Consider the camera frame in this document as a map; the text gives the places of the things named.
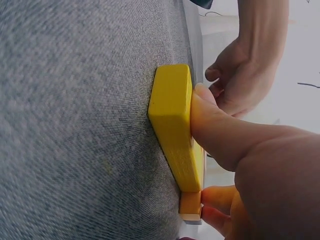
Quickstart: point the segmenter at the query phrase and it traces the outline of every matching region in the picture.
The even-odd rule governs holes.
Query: gray couch cushion
[[[179,189],[147,117],[192,65],[177,0],[3,0],[0,239],[174,239]]]

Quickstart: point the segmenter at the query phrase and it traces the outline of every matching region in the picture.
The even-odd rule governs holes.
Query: hand
[[[202,219],[226,240],[262,240],[233,186],[211,186],[202,191]]]
[[[250,56],[239,39],[234,40],[206,71],[210,90],[220,109],[240,118],[253,110],[269,92],[277,70],[277,61],[264,62]]]
[[[257,232],[266,239],[317,239],[320,135],[231,117],[199,83],[192,94],[190,128],[221,167],[235,172],[239,191],[205,189],[205,221],[226,239],[249,234],[254,239]],[[230,219],[224,215],[228,210]]]

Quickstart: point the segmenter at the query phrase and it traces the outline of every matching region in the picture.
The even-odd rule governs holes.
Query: background wall
[[[215,0],[211,10],[199,7],[203,43],[203,71],[238,36],[238,1]],[[291,0],[286,47],[268,96],[244,120],[263,124],[290,125],[320,134],[320,1]],[[234,184],[234,174],[207,160],[206,186]],[[222,240],[203,223],[185,227],[198,240]]]

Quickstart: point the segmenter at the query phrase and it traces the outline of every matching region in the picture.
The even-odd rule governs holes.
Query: yellow block
[[[201,220],[201,192],[182,192],[179,214],[185,221]]]
[[[190,132],[192,89],[188,65],[158,67],[148,116],[180,190],[198,193],[203,187],[204,151]]]

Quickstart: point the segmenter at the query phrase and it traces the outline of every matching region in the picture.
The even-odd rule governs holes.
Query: skin
[[[289,0],[238,0],[239,36],[205,71],[217,105],[241,117],[269,92],[283,55]]]
[[[298,128],[245,122],[218,108],[198,84],[191,133],[235,186],[202,191],[202,219],[226,240],[318,239],[320,135]]]
[[[202,219],[226,240],[318,239],[320,135],[237,118],[268,93],[282,57],[288,0],[238,0],[239,37],[191,101],[191,133],[235,185],[202,191]]]

